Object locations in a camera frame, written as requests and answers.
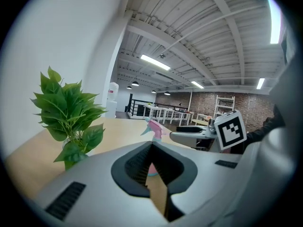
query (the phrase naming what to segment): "black railing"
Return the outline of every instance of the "black railing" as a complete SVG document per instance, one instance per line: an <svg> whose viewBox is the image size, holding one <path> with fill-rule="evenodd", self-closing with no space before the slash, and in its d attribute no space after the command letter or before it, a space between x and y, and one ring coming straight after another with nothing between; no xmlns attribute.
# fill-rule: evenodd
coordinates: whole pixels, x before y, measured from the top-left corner
<svg viewBox="0 0 303 227"><path fill-rule="evenodd" d="M151 110L149 108L145 108L147 103L153 104L154 106L158 106L158 107L173 108L173 109L179 108L184 111L187 110L187 108L181 107L181 106L159 104L159 103L154 103L154 102L149 102L149 101L132 99L132 97L130 97L129 103L127 106L127 111L129 113L131 113L132 116L136 115L136 116L148 117L150 115ZM157 114L157 111L154 111L152 116L156 117L156 114Z"/></svg>

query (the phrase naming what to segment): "brick wall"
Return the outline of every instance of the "brick wall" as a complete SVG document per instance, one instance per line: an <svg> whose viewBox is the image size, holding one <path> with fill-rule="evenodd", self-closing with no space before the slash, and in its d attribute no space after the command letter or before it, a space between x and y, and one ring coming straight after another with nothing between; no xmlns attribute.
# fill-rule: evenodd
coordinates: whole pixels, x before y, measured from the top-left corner
<svg viewBox="0 0 303 227"><path fill-rule="evenodd" d="M232 98L235 97L235 109L238 109L243 117L246 131L254 131L263 126L263 122L268 117L273 117L274 104L267 95L245 94L245 93L223 93L223 92L194 92L192 95L190 111L196 114L206 114L213 116L216 103L216 96ZM170 96L157 94L156 103L175 104L188 106L190 93L171 93ZM230 106L230 102L221 105ZM221 108L224 113L230 109Z"/></svg>
<svg viewBox="0 0 303 227"><path fill-rule="evenodd" d="M189 92L170 93L170 96L164 95L164 93L157 93L156 103L174 106L178 106L179 103L181 103L181 107L187 108L189 104L189 98Z"/></svg>

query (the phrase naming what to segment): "shelving unit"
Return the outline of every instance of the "shelving unit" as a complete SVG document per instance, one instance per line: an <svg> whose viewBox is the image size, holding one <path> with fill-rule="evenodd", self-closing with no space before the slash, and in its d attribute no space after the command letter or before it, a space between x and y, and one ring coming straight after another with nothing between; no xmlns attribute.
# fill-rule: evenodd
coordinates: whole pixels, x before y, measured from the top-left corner
<svg viewBox="0 0 303 227"><path fill-rule="evenodd" d="M232 102L232 106L220 105L220 102L222 102L222 101ZM218 97L218 95L217 95L216 106L214 108L214 118L217 115L223 115L223 113L218 112L219 108L229 108L231 111L233 111L234 107L235 107L235 97L234 96L232 98L225 98L225 97Z"/></svg>

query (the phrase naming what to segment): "black vent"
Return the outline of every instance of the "black vent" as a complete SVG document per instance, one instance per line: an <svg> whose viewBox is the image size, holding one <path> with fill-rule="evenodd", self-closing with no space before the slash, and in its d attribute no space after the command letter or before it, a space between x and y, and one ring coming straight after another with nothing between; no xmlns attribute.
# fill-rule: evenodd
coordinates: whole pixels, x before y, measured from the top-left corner
<svg viewBox="0 0 303 227"><path fill-rule="evenodd" d="M76 203L86 185L71 183L52 203L46 208L46 212L59 220L64 220L73 205Z"/></svg>
<svg viewBox="0 0 303 227"><path fill-rule="evenodd" d="M170 79L170 80L173 80L173 78L170 78L170 77L168 77L168 76L166 76L166 75L163 75L163 74L161 74L161 73L159 73L159 72L156 72L156 74L158 74L158 75L160 75L160 76L163 76L163 77L165 77L165 78L168 78L168 79Z"/></svg>

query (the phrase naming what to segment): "white shelf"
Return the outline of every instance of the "white shelf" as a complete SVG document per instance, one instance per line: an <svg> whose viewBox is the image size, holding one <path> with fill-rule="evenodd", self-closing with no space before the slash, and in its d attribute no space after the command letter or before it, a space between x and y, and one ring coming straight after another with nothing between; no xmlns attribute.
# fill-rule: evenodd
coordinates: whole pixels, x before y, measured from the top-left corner
<svg viewBox="0 0 303 227"><path fill-rule="evenodd" d="M230 101L233 102L233 98L225 98L225 97L219 97L219 100L224 100L224 101Z"/></svg>
<svg viewBox="0 0 303 227"><path fill-rule="evenodd" d="M232 109L232 107L229 107L229 106L223 106L223 105L217 105L217 107L220 107L220 108L230 108L230 109Z"/></svg>

